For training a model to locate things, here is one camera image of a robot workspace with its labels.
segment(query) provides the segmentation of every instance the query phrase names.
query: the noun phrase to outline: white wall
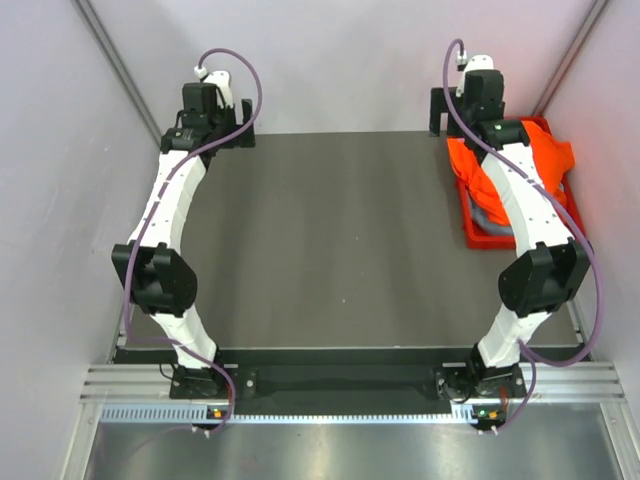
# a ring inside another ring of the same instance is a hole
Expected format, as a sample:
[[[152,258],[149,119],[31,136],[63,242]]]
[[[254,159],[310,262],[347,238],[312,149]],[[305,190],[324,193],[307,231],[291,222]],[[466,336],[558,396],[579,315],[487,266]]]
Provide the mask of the white wall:
[[[598,352],[615,361],[640,424],[638,22],[640,2],[611,2],[547,118],[556,136],[573,144],[571,184],[603,268],[606,323]],[[576,298],[593,319],[591,278]]]
[[[122,289],[110,264],[156,147],[71,2],[0,16],[2,478],[53,478]]]
[[[588,0],[93,0],[164,128],[200,54],[229,47],[264,80],[261,133],[426,130],[455,36],[493,55],[508,111],[528,114],[575,34]],[[254,97],[242,65],[236,86]]]

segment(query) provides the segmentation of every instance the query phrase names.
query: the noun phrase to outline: red plastic basket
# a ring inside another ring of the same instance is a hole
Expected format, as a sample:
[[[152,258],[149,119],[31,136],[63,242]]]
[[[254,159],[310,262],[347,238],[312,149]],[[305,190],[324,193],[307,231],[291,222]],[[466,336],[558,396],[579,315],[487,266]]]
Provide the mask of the red plastic basket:
[[[535,122],[540,126],[540,128],[542,128],[542,130],[547,133],[551,133],[549,124],[542,117],[522,117],[522,120]],[[580,212],[578,211],[578,206],[573,198],[573,192],[571,191],[571,186],[569,185],[566,175],[562,179],[562,185],[564,186],[564,193],[567,197],[567,212],[569,212],[571,218],[573,218],[578,227],[580,227],[580,230],[585,233],[582,225],[582,219],[580,218]],[[512,235],[489,235],[471,219],[471,207],[469,206],[467,187],[464,185],[462,180],[457,177],[456,189],[458,190],[458,197],[460,198],[460,206],[462,208],[462,229],[464,230],[467,238],[467,246],[469,248],[481,250],[515,249],[516,241]]]

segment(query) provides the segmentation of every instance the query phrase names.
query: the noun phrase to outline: metal corner post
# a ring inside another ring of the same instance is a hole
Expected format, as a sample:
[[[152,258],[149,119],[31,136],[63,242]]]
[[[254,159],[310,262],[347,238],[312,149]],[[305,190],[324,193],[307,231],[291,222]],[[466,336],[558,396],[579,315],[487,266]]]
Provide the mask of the metal corner post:
[[[575,37],[571,41],[571,44],[565,51],[562,56],[562,60],[558,64],[554,74],[552,75],[549,83],[547,83],[544,88],[540,99],[536,103],[535,108],[533,109],[533,115],[535,116],[543,116],[546,112],[551,100],[558,91],[558,88],[562,84],[563,80],[566,78],[569,70],[573,66],[576,58],[580,54],[582,47],[584,46],[587,38],[593,32],[595,25],[598,23],[598,20],[602,17],[606,7],[609,5],[610,0],[593,0],[589,10],[587,11],[580,28],[578,28],[578,32]]]
[[[162,136],[162,132],[153,116],[151,115],[149,107],[142,98],[142,95],[140,94],[138,87],[133,81],[129,70],[122,61],[118,50],[116,49],[115,45],[111,41],[111,38],[109,37],[109,34],[104,28],[104,25],[102,24],[98,13],[96,12],[95,8],[93,8],[91,1],[71,0],[71,2],[75,5],[78,13],[89,27],[92,35],[94,36],[100,49],[109,62],[109,66],[122,85],[122,88],[126,92],[127,97],[129,97],[129,100],[138,112],[138,115],[140,115],[140,118],[147,127],[147,130],[153,137],[154,141],[158,145],[160,145],[160,137]]]

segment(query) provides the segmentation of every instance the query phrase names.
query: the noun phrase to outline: white panel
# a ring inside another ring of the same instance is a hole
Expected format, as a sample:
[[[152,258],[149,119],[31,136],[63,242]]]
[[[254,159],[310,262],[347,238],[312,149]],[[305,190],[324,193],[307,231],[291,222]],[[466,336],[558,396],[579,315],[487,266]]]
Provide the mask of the white panel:
[[[599,352],[612,359],[640,422],[640,183],[637,92],[640,2],[611,2],[550,105],[556,136],[576,155],[571,183],[589,239],[603,267],[605,326]],[[594,317],[591,278],[577,296]]]
[[[2,478],[61,466],[122,288],[110,262],[155,176],[156,148],[71,2],[0,16]]]
[[[164,129],[200,54],[236,49],[264,81],[260,133],[426,130],[429,91],[462,36],[505,74],[510,114],[533,109],[587,0],[94,0]],[[242,96],[250,75],[230,70]]]

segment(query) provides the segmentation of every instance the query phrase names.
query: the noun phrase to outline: orange cloth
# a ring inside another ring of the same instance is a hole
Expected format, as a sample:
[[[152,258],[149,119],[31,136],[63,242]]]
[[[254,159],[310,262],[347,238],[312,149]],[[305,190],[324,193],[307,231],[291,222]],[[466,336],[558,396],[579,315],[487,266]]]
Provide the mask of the orange cloth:
[[[567,197],[560,185],[564,174],[575,165],[571,144],[556,141],[535,122],[524,121],[522,123],[531,139],[533,161],[544,187],[566,207]],[[473,152],[458,139],[449,138],[447,143],[453,171],[467,186],[471,198],[487,212],[487,217],[491,222],[509,225],[509,219],[502,207],[498,192],[493,186],[493,182],[478,165]]]

